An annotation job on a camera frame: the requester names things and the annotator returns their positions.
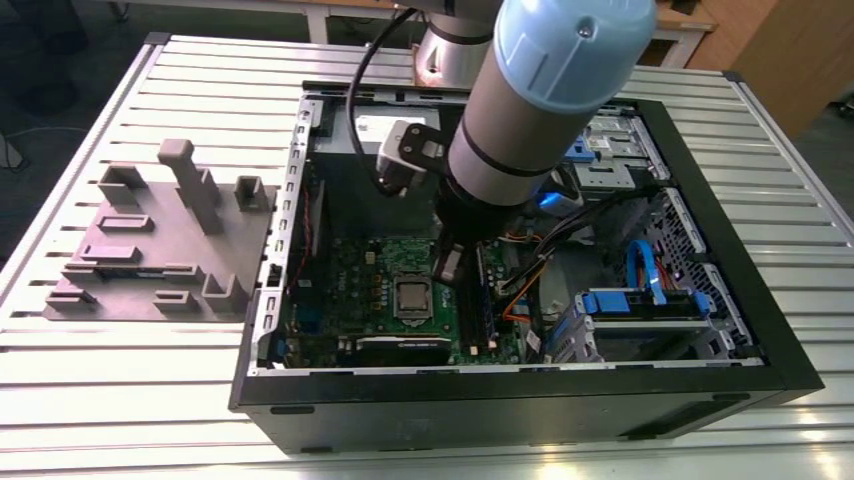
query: metal table surface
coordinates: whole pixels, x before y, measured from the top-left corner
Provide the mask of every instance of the metal table surface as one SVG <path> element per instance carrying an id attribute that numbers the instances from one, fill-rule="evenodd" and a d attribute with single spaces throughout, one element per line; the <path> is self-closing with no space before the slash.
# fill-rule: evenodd
<path id="1" fill-rule="evenodd" d="M 164 137 L 220 182 L 284 175 L 305 79 L 347 81 L 361 50 L 173 36 L 145 45 L 0 274 L 0 472 L 161 478 L 746 478 L 852 475 L 851 223 L 752 94 L 718 73 L 639 68 L 664 102 L 827 388 L 671 441 L 286 457 L 226 408 L 241 325 L 49 322 L 50 285 L 113 162 L 148 181 Z M 411 83 L 385 50 L 367 82 Z"/>

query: wire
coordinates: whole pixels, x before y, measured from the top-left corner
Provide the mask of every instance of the wire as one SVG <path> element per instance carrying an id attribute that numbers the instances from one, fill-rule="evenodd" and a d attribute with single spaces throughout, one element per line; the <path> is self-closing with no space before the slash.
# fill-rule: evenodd
<path id="1" fill-rule="evenodd" d="M 545 266 L 543 265 L 543 267 L 533 274 L 533 276 L 528 279 L 528 281 L 524 282 L 524 285 L 521 286 L 521 289 L 519 289 L 519 292 L 516 293 L 516 298 L 512 299 L 512 302 L 509 302 L 509 304 L 507 305 L 507 308 L 504 308 L 504 312 L 501 313 L 501 318 L 507 318 L 507 315 L 509 315 L 509 312 L 512 310 L 513 305 L 516 304 L 516 302 L 521 298 L 521 295 L 524 295 L 524 292 L 528 291 L 528 288 L 531 288 L 531 285 L 533 285 L 533 282 L 536 281 L 539 276 L 543 274 L 544 270 L 545 270 Z"/>
<path id="2" fill-rule="evenodd" d="M 371 179 L 371 183 L 376 187 L 379 193 L 385 197 L 393 197 L 400 193 L 400 189 L 389 190 L 383 182 L 380 181 L 376 173 L 375 166 L 368 163 L 368 159 L 364 154 L 364 147 L 361 145 L 361 141 L 359 140 L 359 135 L 356 133 L 356 118 L 355 118 L 355 99 L 356 99 L 356 91 L 359 90 L 359 84 L 361 83 L 361 77 L 364 77 L 364 72 L 368 69 L 368 64 L 371 63 L 371 58 L 376 54 L 379 47 L 383 45 L 383 42 L 388 38 L 388 36 L 393 33 L 395 30 L 403 25 L 403 23 L 409 19 L 417 10 L 415 8 L 408 8 L 401 15 L 396 16 L 391 23 L 385 26 L 379 36 L 373 40 L 373 43 L 368 45 L 368 50 L 364 52 L 364 57 L 361 58 L 361 62 L 359 63 L 359 67 L 356 68 L 356 73 L 352 76 L 352 81 L 349 82 L 349 88 L 347 89 L 347 131 L 349 133 L 349 142 L 352 143 L 352 149 L 356 153 L 356 161 L 364 167 L 365 173 L 368 174 L 368 178 Z"/>
<path id="3" fill-rule="evenodd" d="M 661 263 L 661 259 L 659 257 L 655 257 L 655 266 L 657 267 L 659 275 L 663 278 L 664 288 L 675 290 L 676 283 L 672 281 L 669 273 L 667 272 L 667 269 L 664 268 L 664 264 Z"/>
<path id="4" fill-rule="evenodd" d="M 592 220 L 601 215 L 611 207 L 619 205 L 620 203 L 649 196 L 660 190 L 657 186 L 643 187 L 637 190 L 632 190 L 629 192 L 613 193 L 608 197 L 603 198 L 599 202 L 593 204 L 587 204 L 584 207 L 579 208 L 572 212 L 572 214 L 565 217 L 557 225 L 551 229 L 551 232 L 543 237 L 541 242 L 536 245 L 533 249 L 533 258 L 529 264 L 513 275 L 503 283 L 503 288 L 508 288 L 512 286 L 519 280 L 527 278 L 536 269 L 545 263 L 548 258 L 555 252 L 556 244 L 561 241 L 563 238 L 568 238 L 572 234 L 584 228 Z"/>
<path id="5" fill-rule="evenodd" d="M 541 242 L 541 241 L 543 241 L 543 237 L 540 237 L 540 236 L 539 236 L 539 235 L 536 235 L 536 234 L 527 235 L 527 234 L 517 234 L 517 233 L 509 233 L 509 232 L 507 232 L 507 233 L 504 234 L 504 236 L 505 236 L 508 239 L 511 239 L 511 240 L 531 240 L 531 239 L 533 239 L 533 240 L 536 240 L 537 242 Z"/>
<path id="6" fill-rule="evenodd" d="M 504 320 L 509 320 L 511 322 L 531 323 L 531 319 L 520 315 L 507 315 L 504 317 Z"/>

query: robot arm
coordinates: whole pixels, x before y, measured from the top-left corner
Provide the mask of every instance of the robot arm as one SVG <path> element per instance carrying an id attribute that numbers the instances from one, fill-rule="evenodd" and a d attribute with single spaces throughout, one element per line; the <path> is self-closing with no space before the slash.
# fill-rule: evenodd
<path id="1" fill-rule="evenodd" d="M 497 1 L 407 0 L 449 16 L 431 31 L 480 34 Z M 452 283 L 460 252 L 497 236 L 548 178 L 599 107 L 623 87 L 652 37 L 652 0 L 507 0 L 447 151 L 433 278 Z"/>

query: table leg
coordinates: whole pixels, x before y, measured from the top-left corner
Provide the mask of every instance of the table leg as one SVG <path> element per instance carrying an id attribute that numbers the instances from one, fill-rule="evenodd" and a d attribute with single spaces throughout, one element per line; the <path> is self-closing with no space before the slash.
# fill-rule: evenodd
<path id="1" fill-rule="evenodd" d="M 669 47 L 669 51 L 661 62 L 661 67 L 664 68 L 684 68 L 705 34 L 705 32 L 697 31 L 677 31 L 675 33 L 676 43 Z"/>
<path id="2" fill-rule="evenodd" d="M 329 43 L 329 34 L 325 27 L 325 19 L 329 15 L 328 8 L 309 7 L 305 9 L 305 20 L 308 21 L 308 40 L 311 43 L 325 45 Z"/>
<path id="3" fill-rule="evenodd" d="M 6 142 L 8 140 L 0 133 L 0 168 L 16 168 L 24 161 L 24 158 L 21 154 L 17 153 L 17 150 L 14 150 L 12 144 Z"/>

